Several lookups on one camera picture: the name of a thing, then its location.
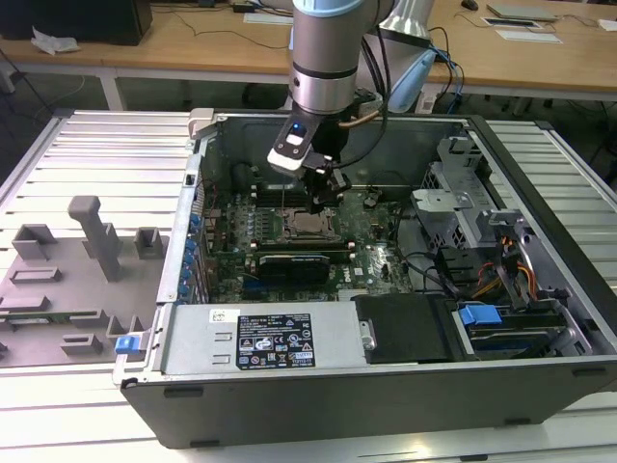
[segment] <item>metal bracket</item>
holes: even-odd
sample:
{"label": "metal bracket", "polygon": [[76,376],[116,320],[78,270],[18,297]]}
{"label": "metal bracket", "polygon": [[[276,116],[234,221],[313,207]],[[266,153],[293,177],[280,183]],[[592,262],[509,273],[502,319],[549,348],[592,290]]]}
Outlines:
{"label": "metal bracket", "polygon": [[191,137],[191,140],[199,140],[211,135],[216,131],[216,122],[214,109],[194,109],[189,114],[189,137]]}

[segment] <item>white cloth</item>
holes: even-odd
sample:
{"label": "white cloth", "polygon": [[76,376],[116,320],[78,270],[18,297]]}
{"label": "white cloth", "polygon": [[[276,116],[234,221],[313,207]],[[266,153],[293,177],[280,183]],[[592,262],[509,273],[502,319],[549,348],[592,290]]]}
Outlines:
{"label": "white cloth", "polygon": [[35,34],[34,38],[30,40],[32,45],[50,55],[81,49],[77,45],[77,40],[73,37],[62,37],[58,39],[56,37],[47,36],[34,27],[32,28],[32,32]]}

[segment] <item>label sticker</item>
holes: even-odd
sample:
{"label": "label sticker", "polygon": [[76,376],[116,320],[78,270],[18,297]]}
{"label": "label sticker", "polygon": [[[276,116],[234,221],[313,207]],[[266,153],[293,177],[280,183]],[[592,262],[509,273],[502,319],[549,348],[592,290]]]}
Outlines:
{"label": "label sticker", "polygon": [[239,315],[239,309],[212,309],[210,323],[235,323]]}
{"label": "label sticker", "polygon": [[238,368],[269,369],[315,366],[309,313],[237,315],[237,321],[236,366]]}

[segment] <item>blue latch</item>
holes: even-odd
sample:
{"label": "blue latch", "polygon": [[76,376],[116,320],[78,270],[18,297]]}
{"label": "blue latch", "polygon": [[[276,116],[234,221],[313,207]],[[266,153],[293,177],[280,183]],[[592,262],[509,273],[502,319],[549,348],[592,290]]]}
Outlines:
{"label": "blue latch", "polygon": [[498,325],[502,322],[495,306],[488,304],[467,305],[459,310],[459,316],[467,325]]}
{"label": "blue latch", "polygon": [[139,354],[139,336],[128,335],[120,336],[116,340],[116,353],[120,354]]}

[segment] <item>wire bundle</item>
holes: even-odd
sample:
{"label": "wire bundle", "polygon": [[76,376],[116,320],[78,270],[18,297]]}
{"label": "wire bundle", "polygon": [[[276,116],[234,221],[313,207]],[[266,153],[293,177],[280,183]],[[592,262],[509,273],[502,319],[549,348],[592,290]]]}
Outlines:
{"label": "wire bundle", "polygon": [[447,91],[452,85],[452,81],[454,80],[454,77],[456,77],[456,90],[454,92],[454,99],[452,100],[452,102],[450,103],[446,111],[447,114],[452,114],[452,111],[454,110],[456,106],[456,102],[460,100],[463,94],[463,87],[465,85],[465,71],[463,70],[463,67],[461,65],[452,61],[452,56],[450,55],[450,40],[448,38],[447,32],[445,32],[445,29],[443,27],[434,27],[432,29],[429,29],[429,32],[432,32],[432,31],[442,31],[443,32],[443,36],[445,37],[445,52],[443,52],[443,50],[438,49],[438,47],[436,47],[432,43],[430,45],[430,48],[445,61],[445,64],[447,65],[448,72],[449,72],[449,78],[448,78],[447,84],[445,88],[443,89],[443,92],[437,97],[435,102],[438,103],[443,98],[443,96],[447,94]]}

